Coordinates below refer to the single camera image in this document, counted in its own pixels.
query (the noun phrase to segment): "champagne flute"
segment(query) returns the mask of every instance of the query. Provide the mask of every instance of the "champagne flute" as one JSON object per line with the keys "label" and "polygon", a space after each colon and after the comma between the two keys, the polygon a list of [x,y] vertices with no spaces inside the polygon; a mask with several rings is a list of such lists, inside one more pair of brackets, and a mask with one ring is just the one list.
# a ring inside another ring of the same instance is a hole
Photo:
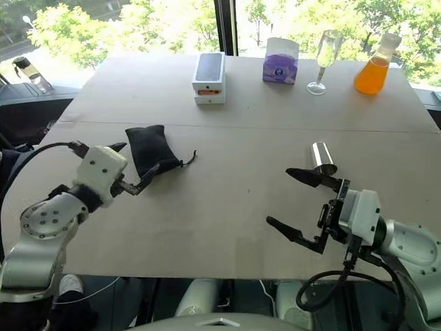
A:
{"label": "champagne flute", "polygon": [[325,69],[332,66],[337,59],[340,47],[343,43],[343,35],[337,30],[326,30],[318,44],[317,63],[320,71],[316,81],[309,83],[306,89],[309,93],[320,95],[326,92],[326,87],[321,83]]}

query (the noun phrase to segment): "purple tissue box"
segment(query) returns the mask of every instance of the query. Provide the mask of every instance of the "purple tissue box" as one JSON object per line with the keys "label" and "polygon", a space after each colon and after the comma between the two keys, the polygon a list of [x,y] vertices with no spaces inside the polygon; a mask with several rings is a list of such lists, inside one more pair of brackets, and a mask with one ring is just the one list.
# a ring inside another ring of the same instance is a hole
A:
{"label": "purple tissue box", "polygon": [[263,63],[263,80],[294,84],[297,76],[298,45],[281,38],[270,38]]}

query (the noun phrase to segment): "floor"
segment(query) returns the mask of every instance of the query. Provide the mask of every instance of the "floor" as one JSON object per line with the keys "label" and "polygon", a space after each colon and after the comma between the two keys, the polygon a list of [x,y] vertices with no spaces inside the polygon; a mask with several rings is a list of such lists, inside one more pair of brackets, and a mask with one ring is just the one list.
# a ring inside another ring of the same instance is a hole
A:
{"label": "floor", "polygon": [[[83,276],[85,293],[90,294],[106,286],[114,277]],[[161,279],[154,306],[154,320],[170,318],[185,293],[191,279]],[[100,316],[95,331],[126,330],[138,314],[143,293],[151,292],[153,279],[119,279],[113,286],[90,299],[90,304]],[[265,281],[268,292],[274,296],[276,288]],[[331,288],[332,283],[324,282],[314,287],[314,296],[321,297]],[[271,303],[263,294],[257,281],[235,280],[232,309],[271,316]],[[386,331],[389,325],[382,320],[384,315],[393,313],[396,298],[378,285],[365,282],[351,282],[348,289],[338,291],[334,300],[314,314],[316,330]]]}

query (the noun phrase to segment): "glass bottle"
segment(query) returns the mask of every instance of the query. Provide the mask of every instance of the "glass bottle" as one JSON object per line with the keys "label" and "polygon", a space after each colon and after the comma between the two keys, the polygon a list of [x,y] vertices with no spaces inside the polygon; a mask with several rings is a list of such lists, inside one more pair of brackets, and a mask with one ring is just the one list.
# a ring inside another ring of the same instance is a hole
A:
{"label": "glass bottle", "polygon": [[52,85],[46,81],[43,75],[41,75],[41,73],[25,57],[17,57],[12,62],[12,65],[14,66],[15,73],[18,77],[20,77],[20,75],[17,68],[20,68],[20,71],[22,71],[22,73],[24,73],[24,75],[43,93],[53,89]]}
{"label": "glass bottle", "polygon": [[392,55],[400,45],[401,37],[393,33],[383,34],[380,48],[356,75],[353,86],[365,94],[376,94],[381,91],[386,80],[387,70]]}

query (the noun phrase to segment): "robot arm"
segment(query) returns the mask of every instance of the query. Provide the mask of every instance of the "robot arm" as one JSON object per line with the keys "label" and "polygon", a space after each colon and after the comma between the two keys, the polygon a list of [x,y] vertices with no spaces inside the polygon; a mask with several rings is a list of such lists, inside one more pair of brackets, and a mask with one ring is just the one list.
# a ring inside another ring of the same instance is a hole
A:
{"label": "robot arm", "polygon": [[350,190],[347,179],[294,168],[287,173],[313,187],[325,185],[337,197],[324,204],[318,222],[321,234],[313,241],[272,217],[267,217],[267,222],[290,241],[321,254],[329,235],[348,244],[345,270],[352,269],[357,259],[386,265],[396,274],[408,299],[407,323],[415,330],[441,330],[441,245],[435,236],[421,225],[384,220],[377,192]]}
{"label": "robot arm", "polygon": [[[65,249],[79,226],[96,209],[108,207],[116,195],[123,191],[137,195],[152,181],[159,165],[138,185],[123,181],[127,160],[117,151],[124,146],[125,143],[116,144],[111,146],[113,150],[69,143],[83,159],[73,186],[61,185],[45,201],[26,208],[20,217],[19,240],[1,266],[1,327],[13,325],[8,330],[40,330],[57,293]],[[40,325],[29,329],[32,324],[26,319],[33,322],[40,319]]]}

